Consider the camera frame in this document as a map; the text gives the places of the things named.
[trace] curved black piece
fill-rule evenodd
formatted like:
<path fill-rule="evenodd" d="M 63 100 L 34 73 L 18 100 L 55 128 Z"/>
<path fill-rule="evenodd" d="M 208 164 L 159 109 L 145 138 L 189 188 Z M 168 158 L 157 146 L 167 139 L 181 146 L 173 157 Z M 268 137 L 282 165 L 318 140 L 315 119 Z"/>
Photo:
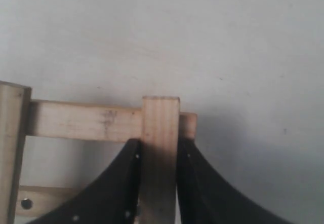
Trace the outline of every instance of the curved black piece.
<path fill-rule="evenodd" d="M 75 198 L 29 224 L 133 224 L 140 184 L 140 141 L 130 139 L 109 167 Z"/>
<path fill-rule="evenodd" d="M 288 224 L 233 188 L 189 139 L 180 139 L 177 188 L 182 224 Z"/>

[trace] gray wall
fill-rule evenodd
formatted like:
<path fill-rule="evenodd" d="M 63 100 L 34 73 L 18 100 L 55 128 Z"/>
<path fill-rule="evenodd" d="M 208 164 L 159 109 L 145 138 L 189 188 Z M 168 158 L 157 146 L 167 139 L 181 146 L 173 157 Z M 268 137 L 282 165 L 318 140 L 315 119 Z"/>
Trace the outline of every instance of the gray wall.
<path fill-rule="evenodd" d="M 323 2 L 0 0 L 0 79 L 49 100 L 180 96 L 228 181 L 295 223 L 323 223 Z M 85 184 L 120 148 L 28 138 L 22 184 Z"/>

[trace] wooden post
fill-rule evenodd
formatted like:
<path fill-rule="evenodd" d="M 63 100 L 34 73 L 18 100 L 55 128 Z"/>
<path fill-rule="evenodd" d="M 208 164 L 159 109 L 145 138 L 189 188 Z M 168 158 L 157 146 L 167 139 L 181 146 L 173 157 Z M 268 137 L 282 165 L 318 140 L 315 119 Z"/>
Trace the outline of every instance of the wooden post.
<path fill-rule="evenodd" d="M 180 100 L 144 97 L 140 224 L 173 224 Z"/>
<path fill-rule="evenodd" d="M 13 224 L 31 88 L 0 82 L 0 223 Z"/>

